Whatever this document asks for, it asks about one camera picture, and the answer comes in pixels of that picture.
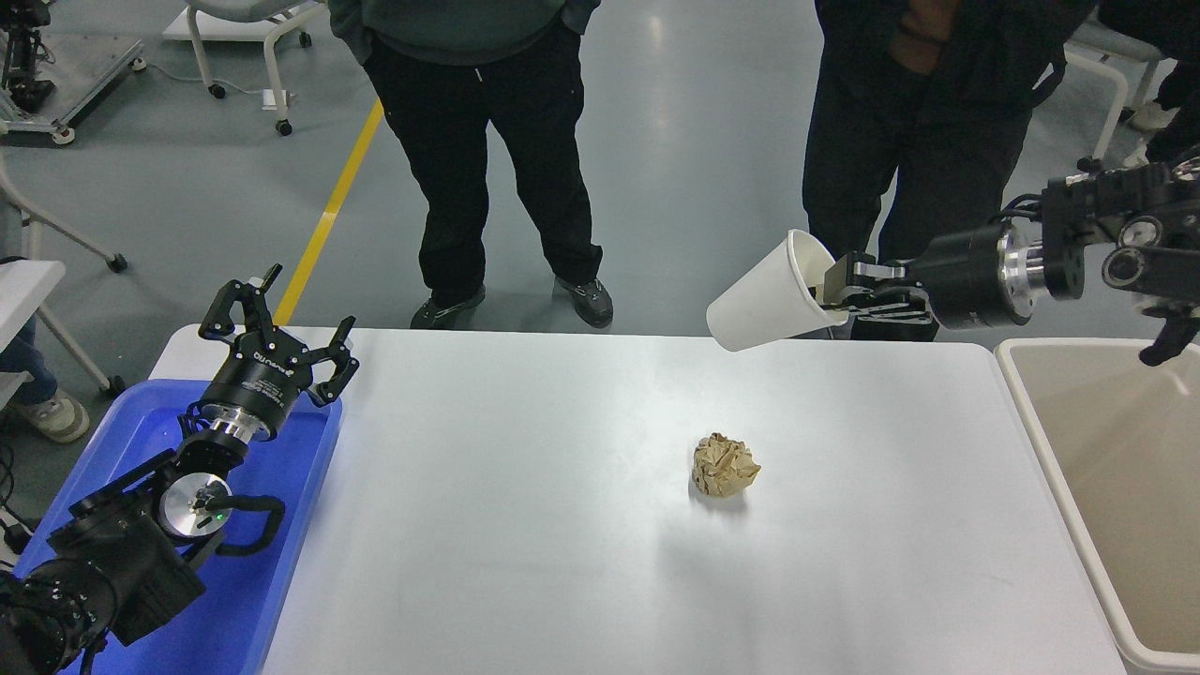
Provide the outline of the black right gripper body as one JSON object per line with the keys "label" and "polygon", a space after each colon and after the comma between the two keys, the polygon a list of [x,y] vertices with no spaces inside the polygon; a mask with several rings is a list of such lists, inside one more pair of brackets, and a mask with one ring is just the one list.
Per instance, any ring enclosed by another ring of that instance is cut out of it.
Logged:
{"label": "black right gripper body", "polygon": [[1012,226],[990,223],[936,235],[911,261],[911,277],[926,294],[934,319],[949,330],[1016,325],[1016,310],[1003,277]]}

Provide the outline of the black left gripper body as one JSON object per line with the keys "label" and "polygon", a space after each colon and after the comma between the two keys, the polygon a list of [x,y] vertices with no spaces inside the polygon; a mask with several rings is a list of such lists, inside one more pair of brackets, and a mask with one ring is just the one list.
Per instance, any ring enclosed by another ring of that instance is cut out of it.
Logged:
{"label": "black left gripper body", "polygon": [[253,417],[257,434],[278,434],[301,390],[313,384],[311,368],[292,363],[305,350],[304,341],[282,329],[271,340],[258,331],[238,335],[208,387],[208,418]]}

